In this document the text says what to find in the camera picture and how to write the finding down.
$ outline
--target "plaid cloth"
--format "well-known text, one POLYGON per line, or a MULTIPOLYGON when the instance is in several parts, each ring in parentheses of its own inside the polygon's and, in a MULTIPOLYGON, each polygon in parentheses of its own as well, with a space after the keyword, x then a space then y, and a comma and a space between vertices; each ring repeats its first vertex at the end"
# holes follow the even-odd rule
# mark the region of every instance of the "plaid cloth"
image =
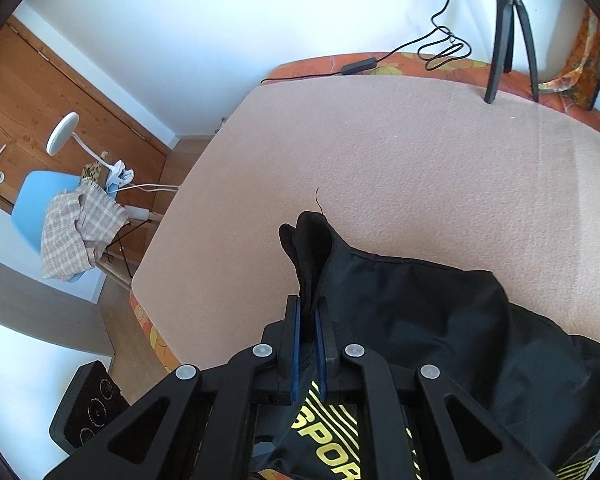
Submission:
POLYGON ((93 269, 127 219, 126 210, 94 182, 57 194, 46 208, 42 278, 66 282, 93 269))

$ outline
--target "blue chair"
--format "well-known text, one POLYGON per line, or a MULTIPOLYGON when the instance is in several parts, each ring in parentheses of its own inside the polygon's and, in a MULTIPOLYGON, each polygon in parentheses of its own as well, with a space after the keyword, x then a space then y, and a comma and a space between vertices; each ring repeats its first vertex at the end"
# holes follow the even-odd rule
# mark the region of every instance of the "blue chair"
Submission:
MULTIPOLYGON (((46 207, 58 193, 65 189, 74 191, 79 184, 79 176, 55 171, 32 171, 27 175, 13 205, 11 223, 37 254, 42 245, 46 207)), ((83 274, 75 274, 69 283, 78 281, 83 274)))

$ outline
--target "wooden door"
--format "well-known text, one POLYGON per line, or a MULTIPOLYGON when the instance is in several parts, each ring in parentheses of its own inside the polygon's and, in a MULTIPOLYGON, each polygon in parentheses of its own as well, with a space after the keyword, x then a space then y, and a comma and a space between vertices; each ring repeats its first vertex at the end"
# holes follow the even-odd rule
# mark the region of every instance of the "wooden door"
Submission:
MULTIPOLYGON (((156 183, 166 156, 56 68, 12 28, 0 32, 0 197, 14 203, 25 177, 34 170, 80 175, 93 159, 73 140, 56 156, 46 142, 67 113, 80 115, 76 133, 96 153, 108 151, 135 171, 134 183, 156 183)), ((122 204, 152 208, 154 193, 122 191, 122 204)), ((144 230, 125 238, 125 251, 137 261, 144 253, 144 230)))

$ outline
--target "black camera device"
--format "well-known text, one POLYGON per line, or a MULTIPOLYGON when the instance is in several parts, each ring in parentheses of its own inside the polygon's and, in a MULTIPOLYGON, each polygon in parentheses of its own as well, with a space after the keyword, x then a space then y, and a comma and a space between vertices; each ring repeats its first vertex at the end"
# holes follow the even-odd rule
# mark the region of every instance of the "black camera device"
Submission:
POLYGON ((51 421, 51 439, 71 454, 129 407, 100 361, 78 368, 51 421))

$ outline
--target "black garment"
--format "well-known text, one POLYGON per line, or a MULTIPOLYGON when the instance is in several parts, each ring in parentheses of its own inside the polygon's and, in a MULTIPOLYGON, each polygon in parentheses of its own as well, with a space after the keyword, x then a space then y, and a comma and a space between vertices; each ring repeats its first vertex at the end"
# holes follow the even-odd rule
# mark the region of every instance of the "black garment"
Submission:
MULTIPOLYGON (((312 212, 302 213, 296 228, 283 225, 280 239, 296 266, 304 312, 324 296, 331 317, 390 363, 443 369, 550 469, 596 439, 600 344, 509 303, 490 272, 356 250, 312 212)), ((301 406, 302 399, 281 422, 278 447, 259 468, 306 480, 346 478, 318 461, 319 442, 290 428, 301 406)), ((322 413, 319 406, 313 411, 322 413)), ((333 417, 332 428, 342 433, 335 423, 346 429, 342 420, 333 417)))

